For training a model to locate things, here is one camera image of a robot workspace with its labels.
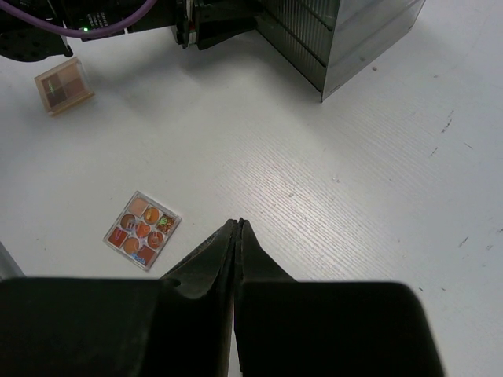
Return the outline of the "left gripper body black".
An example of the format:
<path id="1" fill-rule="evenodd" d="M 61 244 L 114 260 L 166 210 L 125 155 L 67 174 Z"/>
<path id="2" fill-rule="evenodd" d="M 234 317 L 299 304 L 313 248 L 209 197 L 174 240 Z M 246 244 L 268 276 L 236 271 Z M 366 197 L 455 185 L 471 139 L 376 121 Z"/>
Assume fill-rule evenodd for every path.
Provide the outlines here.
<path id="1" fill-rule="evenodd" d="M 157 1 L 129 33 L 168 27 L 182 48 L 209 49 L 236 35 L 256 29 L 263 14 L 260 1 Z"/>

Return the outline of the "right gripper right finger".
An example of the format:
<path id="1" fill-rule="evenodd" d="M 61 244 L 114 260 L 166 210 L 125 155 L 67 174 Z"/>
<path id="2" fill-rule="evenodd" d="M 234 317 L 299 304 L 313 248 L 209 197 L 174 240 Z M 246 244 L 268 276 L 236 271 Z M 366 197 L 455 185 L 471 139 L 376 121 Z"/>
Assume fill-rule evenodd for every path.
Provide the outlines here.
<path id="1" fill-rule="evenodd" d="M 245 376 L 442 376 L 423 306 L 405 284 L 300 282 L 240 220 L 234 331 Z"/>

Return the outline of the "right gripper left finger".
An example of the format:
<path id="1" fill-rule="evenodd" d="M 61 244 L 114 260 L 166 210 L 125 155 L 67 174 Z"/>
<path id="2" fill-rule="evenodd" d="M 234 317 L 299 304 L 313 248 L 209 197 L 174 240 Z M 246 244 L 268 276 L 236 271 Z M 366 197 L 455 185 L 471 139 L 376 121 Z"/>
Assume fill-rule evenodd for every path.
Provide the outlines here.
<path id="1" fill-rule="evenodd" d="M 226 375 L 236 235 L 227 221 L 155 280 L 3 281 L 2 375 Z"/>

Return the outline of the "nine-pan pink eyeshadow palette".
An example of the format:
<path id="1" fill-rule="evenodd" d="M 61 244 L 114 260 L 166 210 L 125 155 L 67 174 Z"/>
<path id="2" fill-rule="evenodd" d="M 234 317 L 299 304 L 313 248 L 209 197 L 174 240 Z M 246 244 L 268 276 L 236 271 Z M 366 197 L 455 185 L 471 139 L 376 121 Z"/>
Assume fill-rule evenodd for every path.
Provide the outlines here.
<path id="1" fill-rule="evenodd" d="M 103 241 L 137 267 L 149 271 L 181 222 L 179 215 L 136 191 Z"/>

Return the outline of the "clear acrylic drawer organizer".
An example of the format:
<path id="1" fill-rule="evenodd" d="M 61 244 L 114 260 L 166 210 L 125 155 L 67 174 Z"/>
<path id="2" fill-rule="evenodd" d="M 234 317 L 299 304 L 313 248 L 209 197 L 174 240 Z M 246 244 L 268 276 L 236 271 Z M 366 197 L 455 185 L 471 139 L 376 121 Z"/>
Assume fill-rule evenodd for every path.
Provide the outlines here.
<path id="1" fill-rule="evenodd" d="M 415 24 L 424 0 L 268 0 L 258 32 L 325 100 Z"/>

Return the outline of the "four-pan brown eyeshadow palette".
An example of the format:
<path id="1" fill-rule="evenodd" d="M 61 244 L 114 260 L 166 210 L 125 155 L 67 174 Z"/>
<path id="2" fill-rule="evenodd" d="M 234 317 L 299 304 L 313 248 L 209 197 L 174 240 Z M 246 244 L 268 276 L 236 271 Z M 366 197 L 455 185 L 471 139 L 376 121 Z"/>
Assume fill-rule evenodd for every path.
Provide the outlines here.
<path id="1" fill-rule="evenodd" d="M 73 57 L 34 78 L 45 111 L 58 115 L 94 95 L 82 62 Z"/>

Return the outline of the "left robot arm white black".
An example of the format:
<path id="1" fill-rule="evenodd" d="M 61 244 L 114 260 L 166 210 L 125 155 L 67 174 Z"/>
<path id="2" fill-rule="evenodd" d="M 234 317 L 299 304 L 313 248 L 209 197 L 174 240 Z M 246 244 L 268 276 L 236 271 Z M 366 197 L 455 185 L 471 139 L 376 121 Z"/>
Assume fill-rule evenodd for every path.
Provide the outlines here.
<path id="1" fill-rule="evenodd" d="M 255 29 L 258 1 L 3 1 L 1 55 L 19 62 L 72 57 L 69 38 L 100 38 L 168 27 L 184 49 L 208 49 Z"/>

